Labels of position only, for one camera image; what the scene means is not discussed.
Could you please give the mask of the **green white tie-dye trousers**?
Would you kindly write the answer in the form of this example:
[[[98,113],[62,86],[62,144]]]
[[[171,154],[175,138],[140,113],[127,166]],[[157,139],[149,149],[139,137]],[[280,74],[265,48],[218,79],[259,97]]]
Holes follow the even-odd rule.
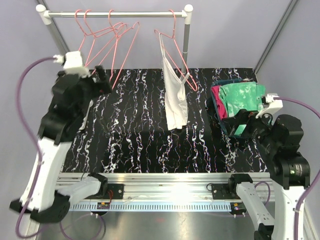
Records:
[[[227,118],[235,116],[240,110],[261,111],[262,96],[266,87],[254,81],[242,81],[220,85],[219,97],[227,111]]]

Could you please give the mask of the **magenta trousers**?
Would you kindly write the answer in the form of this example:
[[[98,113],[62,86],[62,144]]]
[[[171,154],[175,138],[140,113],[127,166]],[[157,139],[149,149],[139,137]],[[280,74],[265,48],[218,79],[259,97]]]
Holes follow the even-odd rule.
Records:
[[[220,86],[213,86],[211,88],[211,91],[214,95],[214,99],[216,102],[216,106],[217,106],[217,110],[218,110],[218,115],[220,117],[220,119],[225,119],[228,117],[228,113],[226,111],[225,105],[224,103],[221,101],[220,96],[219,96],[219,92],[220,92]]]

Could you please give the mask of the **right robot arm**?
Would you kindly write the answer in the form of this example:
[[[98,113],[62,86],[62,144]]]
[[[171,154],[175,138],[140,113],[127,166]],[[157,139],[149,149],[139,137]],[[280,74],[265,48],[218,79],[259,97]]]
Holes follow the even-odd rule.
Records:
[[[232,174],[226,190],[230,197],[243,202],[254,225],[255,240],[302,240],[303,220],[295,219],[295,215],[304,208],[300,198],[310,186],[311,176],[308,161],[298,152],[304,135],[302,123],[288,114],[279,115],[274,122],[272,119],[270,113],[259,116],[257,111],[242,109],[222,123],[230,134],[245,125],[241,137],[256,140],[272,180],[274,216],[259,198],[249,174]]]

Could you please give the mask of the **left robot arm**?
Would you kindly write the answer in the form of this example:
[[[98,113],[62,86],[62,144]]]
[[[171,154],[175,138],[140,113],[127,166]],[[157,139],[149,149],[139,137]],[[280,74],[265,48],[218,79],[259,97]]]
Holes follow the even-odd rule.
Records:
[[[67,187],[56,189],[61,166],[79,130],[84,129],[93,99],[110,94],[109,76],[101,65],[93,76],[60,71],[53,85],[52,101],[42,117],[35,143],[38,148],[34,167],[24,194],[12,200],[11,210],[30,215],[40,224],[58,223],[70,207],[86,199],[109,195],[108,179],[99,173]]]

